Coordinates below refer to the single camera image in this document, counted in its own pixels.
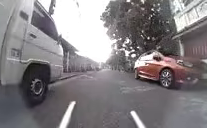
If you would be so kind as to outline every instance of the car headlight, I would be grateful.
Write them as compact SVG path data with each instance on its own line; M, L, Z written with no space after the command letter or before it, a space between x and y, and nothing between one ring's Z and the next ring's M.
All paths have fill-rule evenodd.
M183 61L183 60L177 60L177 64L179 64L181 66L189 67L189 68L193 67L192 63L190 63L188 61Z

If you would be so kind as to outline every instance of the white road marking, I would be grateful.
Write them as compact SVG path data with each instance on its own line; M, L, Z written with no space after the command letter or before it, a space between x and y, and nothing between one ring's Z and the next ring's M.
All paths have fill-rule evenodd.
M70 123L71 115L75 105L76 105L76 101L70 102L69 107L67 108L63 116L63 119L59 125L59 128L67 128L68 124Z
M135 111L131 111L130 114L133 117L133 120L138 128L146 128Z

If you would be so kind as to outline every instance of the tire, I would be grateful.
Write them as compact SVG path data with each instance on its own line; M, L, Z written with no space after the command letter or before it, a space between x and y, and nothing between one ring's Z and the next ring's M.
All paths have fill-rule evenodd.
M160 72L160 84L168 89L176 89L175 76L171 69L163 69Z
M29 68L22 81L22 93L31 107L42 103L46 98L49 76L43 69L39 66Z
M134 77L136 80L140 79L137 69L135 69Z

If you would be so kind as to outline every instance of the asphalt road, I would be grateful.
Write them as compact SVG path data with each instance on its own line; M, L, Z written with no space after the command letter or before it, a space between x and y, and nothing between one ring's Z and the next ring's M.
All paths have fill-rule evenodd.
M57 82L35 108L2 93L0 127L56 128L76 101L69 128L136 128L131 111L146 128L207 128L207 87L168 90L130 73L102 70Z

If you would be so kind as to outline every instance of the van side mirror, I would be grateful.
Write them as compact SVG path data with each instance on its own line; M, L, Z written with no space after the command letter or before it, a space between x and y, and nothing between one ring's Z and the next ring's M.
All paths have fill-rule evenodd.
M61 44L61 41L62 41L62 35L59 35L58 40L57 40L57 44Z
M156 60L156 61L161 61L162 60L162 58L158 55L154 55L153 59Z

